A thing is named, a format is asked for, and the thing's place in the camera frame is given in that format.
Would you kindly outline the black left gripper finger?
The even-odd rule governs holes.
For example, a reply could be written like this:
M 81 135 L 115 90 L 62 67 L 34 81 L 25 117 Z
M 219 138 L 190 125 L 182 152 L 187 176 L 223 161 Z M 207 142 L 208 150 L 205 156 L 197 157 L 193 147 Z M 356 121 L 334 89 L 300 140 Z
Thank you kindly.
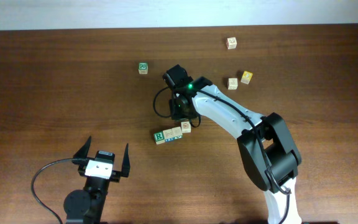
M 82 164 L 83 161 L 87 158 L 88 152 L 91 145 L 91 136 L 88 137 L 86 142 L 83 146 L 80 147 L 80 149 L 73 155 L 73 161 L 74 164 Z
M 131 163 L 130 163 L 130 159 L 129 159 L 129 144 L 126 144 L 126 148 L 124 151 L 124 157 L 122 160 L 121 176 L 129 177 L 130 169 L 131 169 Z

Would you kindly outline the wooden block red drawing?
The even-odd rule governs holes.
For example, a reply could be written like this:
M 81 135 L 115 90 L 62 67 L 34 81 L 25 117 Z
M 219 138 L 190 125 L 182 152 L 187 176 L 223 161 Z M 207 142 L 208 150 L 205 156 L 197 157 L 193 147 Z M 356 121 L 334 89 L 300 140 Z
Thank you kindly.
M 181 131 L 182 131 L 182 133 L 190 133 L 191 132 L 191 124 L 189 121 L 181 122 Z

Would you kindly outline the wooden block blue side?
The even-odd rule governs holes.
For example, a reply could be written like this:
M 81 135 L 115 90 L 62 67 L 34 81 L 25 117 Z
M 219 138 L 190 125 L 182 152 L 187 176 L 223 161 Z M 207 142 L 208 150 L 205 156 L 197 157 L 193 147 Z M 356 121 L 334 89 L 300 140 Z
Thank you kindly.
M 172 129 L 163 130 L 163 136 L 164 136 L 164 141 L 165 142 L 170 142 L 170 141 L 173 141 L 175 139 Z

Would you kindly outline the green R wooden block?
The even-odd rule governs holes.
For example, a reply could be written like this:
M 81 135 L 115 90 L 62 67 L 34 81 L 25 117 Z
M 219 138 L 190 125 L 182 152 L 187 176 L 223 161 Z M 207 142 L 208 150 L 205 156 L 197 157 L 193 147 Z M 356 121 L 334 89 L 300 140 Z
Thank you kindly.
M 165 137 L 162 131 L 154 133 L 154 139 L 156 144 L 163 144 L 165 143 Z

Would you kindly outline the plain wooden block front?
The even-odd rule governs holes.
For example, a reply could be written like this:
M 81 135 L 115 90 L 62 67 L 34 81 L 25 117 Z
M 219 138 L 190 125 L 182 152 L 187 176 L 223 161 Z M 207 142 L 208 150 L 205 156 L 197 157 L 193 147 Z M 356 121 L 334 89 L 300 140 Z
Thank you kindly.
M 173 133 L 173 137 L 174 137 L 175 139 L 180 139 L 180 138 L 183 137 L 183 133 L 182 133 L 181 127 L 172 128 L 172 133 Z

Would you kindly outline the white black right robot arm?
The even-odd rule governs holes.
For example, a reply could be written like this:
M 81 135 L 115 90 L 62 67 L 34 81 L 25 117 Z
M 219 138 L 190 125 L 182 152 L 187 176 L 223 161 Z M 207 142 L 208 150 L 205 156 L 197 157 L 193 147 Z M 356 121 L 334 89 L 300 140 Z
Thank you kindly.
M 178 119 L 205 116 L 236 139 L 246 174 L 264 193 L 268 222 L 301 223 L 295 197 L 301 156 L 283 118 L 244 108 L 204 77 L 163 79 Z

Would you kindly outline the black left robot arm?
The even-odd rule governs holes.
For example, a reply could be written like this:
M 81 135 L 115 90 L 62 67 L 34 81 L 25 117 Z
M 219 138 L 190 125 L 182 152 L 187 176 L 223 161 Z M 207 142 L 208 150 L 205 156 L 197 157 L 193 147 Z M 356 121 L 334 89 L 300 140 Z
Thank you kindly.
M 90 145 L 91 138 L 88 138 L 73 155 L 73 163 L 86 181 L 82 189 L 72 191 L 65 198 L 63 208 L 67 223 L 100 223 L 110 183 L 129 177 L 129 146 L 125 148 L 121 170 L 115 170 L 115 154 L 98 151 L 94 157 L 89 157 Z

